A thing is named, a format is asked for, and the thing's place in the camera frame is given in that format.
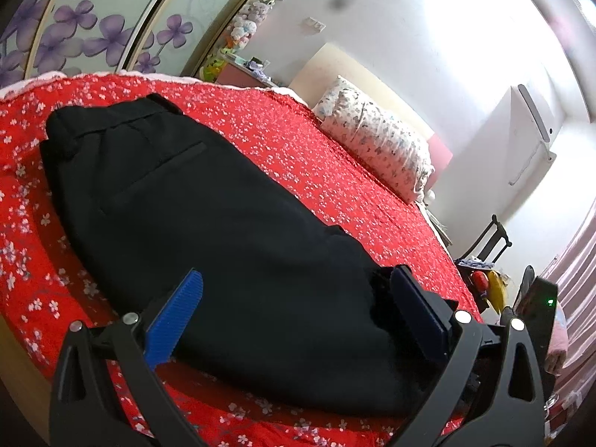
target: red floral bedspread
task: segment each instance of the red floral bedspread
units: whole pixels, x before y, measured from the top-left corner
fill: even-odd
[[[422,286],[458,300],[479,318],[416,206],[396,198],[327,139],[312,113],[293,99],[140,77],[62,79],[0,102],[0,311],[46,378],[54,373],[71,321],[103,325],[115,314],[72,252],[52,208],[38,147],[45,121],[58,107],[105,106],[151,92],[220,132],[319,218],[360,240],[378,263],[409,264]],[[117,366],[111,370],[131,424],[147,433]],[[279,405],[176,362],[157,371],[211,446],[383,445],[399,425],[395,419],[348,418]],[[455,425],[450,422],[447,428]]]

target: chair backrest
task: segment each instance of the chair backrest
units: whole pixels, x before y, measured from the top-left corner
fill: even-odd
[[[492,262],[494,263],[499,259],[499,257],[502,256],[503,252],[508,247],[511,247],[513,245],[510,242],[509,237],[507,236],[505,227],[503,227],[503,224],[501,222],[499,222],[499,220],[497,219],[497,215],[493,215],[491,222],[488,224],[488,227],[485,228],[485,231],[482,232],[482,234],[478,237],[476,242],[474,242],[474,244],[466,251],[466,253],[460,257],[460,260],[465,259],[467,256],[469,256],[473,252],[473,250],[478,246],[478,244],[481,242],[481,240],[484,238],[484,236],[489,232],[489,230],[493,227],[493,225],[496,226],[497,229],[495,230],[495,233],[492,234],[492,237],[488,240],[486,245],[482,248],[482,250],[478,254],[478,258],[482,261],[486,261],[488,259],[488,255],[492,252],[492,250],[496,247],[496,245],[500,242],[500,240],[505,239],[505,246],[501,249],[501,251],[492,260]]]

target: beige headboard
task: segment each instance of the beige headboard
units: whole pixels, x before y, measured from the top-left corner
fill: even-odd
[[[306,63],[290,83],[290,89],[313,108],[337,76],[348,79],[381,107],[394,112],[402,121],[413,126],[426,140],[433,136],[434,131],[430,126],[389,86],[331,43],[326,43]]]

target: pink towel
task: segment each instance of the pink towel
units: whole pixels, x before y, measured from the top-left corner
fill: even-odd
[[[567,320],[565,319],[565,313],[562,311],[561,304],[557,301],[555,322],[552,326],[551,342],[548,345],[548,354],[544,362],[544,369],[553,375],[559,375],[567,359],[568,349]]]

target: floral pillow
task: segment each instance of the floral pillow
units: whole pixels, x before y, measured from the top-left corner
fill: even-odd
[[[337,102],[337,97],[342,89],[351,89],[352,91],[362,92],[349,80],[342,76],[337,76],[333,84],[325,91],[323,97],[317,105],[312,108],[312,112],[321,120],[324,121],[327,116],[333,112],[333,108]]]
[[[406,203],[422,200],[434,171],[428,143],[364,92],[341,90],[321,130],[364,162]]]

